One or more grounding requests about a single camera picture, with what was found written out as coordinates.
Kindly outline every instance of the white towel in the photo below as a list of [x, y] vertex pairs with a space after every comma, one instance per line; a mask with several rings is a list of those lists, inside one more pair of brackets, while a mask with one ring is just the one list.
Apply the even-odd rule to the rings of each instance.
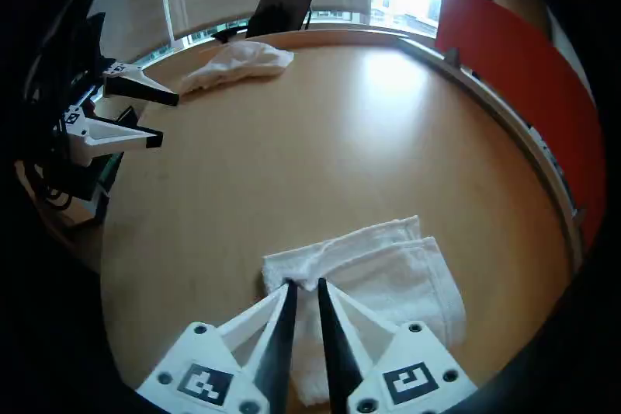
[[422, 320], [447, 347], [463, 341], [466, 312], [434, 238], [421, 238], [418, 217], [363, 228], [341, 238], [266, 256], [269, 293], [283, 280], [297, 298], [291, 378], [305, 405], [327, 401], [317, 281], [325, 277], [380, 317], [398, 325]]
[[250, 76], [275, 76], [285, 71], [293, 60], [293, 52], [279, 50], [266, 43], [233, 42], [220, 53], [181, 81], [181, 95], [195, 89], [233, 82]]

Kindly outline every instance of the red panel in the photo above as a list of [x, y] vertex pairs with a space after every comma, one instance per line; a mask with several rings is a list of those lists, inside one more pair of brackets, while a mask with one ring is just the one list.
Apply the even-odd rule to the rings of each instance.
[[462, 63], [541, 133], [586, 208], [589, 247], [605, 212], [605, 158], [597, 110], [571, 66], [540, 31], [490, 0], [442, 0], [435, 45], [458, 48]]

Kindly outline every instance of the white plastic part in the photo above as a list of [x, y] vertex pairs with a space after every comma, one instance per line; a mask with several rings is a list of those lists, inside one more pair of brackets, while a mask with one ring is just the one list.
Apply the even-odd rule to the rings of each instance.
[[71, 161], [76, 165], [89, 166], [100, 155], [146, 148], [147, 138], [155, 137], [143, 130], [87, 118], [80, 106], [69, 106], [63, 118]]
[[164, 92], [173, 93], [168, 87], [164, 87], [159, 82], [154, 81], [144, 75], [141, 66], [135, 64], [121, 63], [115, 61], [103, 73], [103, 96], [109, 95], [106, 92], [106, 83], [110, 78], [125, 78], [131, 81], [139, 82], [154, 89], [163, 90]]
[[327, 285], [363, 376], [348, 398], [351, 414], [442, 412], [477, 390], [424, 322], [398, 327]]
[[[137, 389], [138, 394], [173, 414], [267, 414], [269, 403], [256, 388], [254, 378], [286, 292], [287, 286], [282, 286], [220, 327], [202, 322], [190, 324]], [[263, 326], [248, 361], [240, 365], [233, 352]], [[250, 403], [251, 407], [242, 409], [244, 403]]]

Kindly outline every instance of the screw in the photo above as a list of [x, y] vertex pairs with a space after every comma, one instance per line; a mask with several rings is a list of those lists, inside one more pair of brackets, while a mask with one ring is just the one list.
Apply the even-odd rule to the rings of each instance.
[[254, 401], [244, 401], [239, 405], [239, 412], [242, 414], [258, 414], [261, 407]]
[[158, 375], [158, 381], [161, 384], [169, 384], [172, 381], [172, 375], [170, 375], [168, 372], [160, 372], [160, 374]]
[[454, 371], [454, 370], [446, 371], [444, 375], [442, 376], [444, 381], [448, 381], [448, 382], [457, 380], [457, 377], [459, 377], [459, 375], [457, 371]]
[[369, 412], [376, 411], [377, 401], [371, 398], [365, 398], [358, 403], [356, 409], [362, 414], [368, 414]]

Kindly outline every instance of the crumpled white cloth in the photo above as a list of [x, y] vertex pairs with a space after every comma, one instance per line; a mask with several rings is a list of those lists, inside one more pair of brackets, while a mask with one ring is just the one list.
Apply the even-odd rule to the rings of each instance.
[[181, 80], [179, 94], [250, 76], [279, 75], [292, 60], [293, 52], [279, 50], [266, 43], [245, 40], [228, 43], [209, 63]]
[[316, 290], [321, 277], [397, 325], [422, 320], [445, 346], [463, 341], [466, 311], [460, 292], [435, 239], [421, 238], [418, 217], [266, 256], [263, 279], [269, 293], [286, 278], [303, 288], [291, 378], [305, 405], [329, 399]]

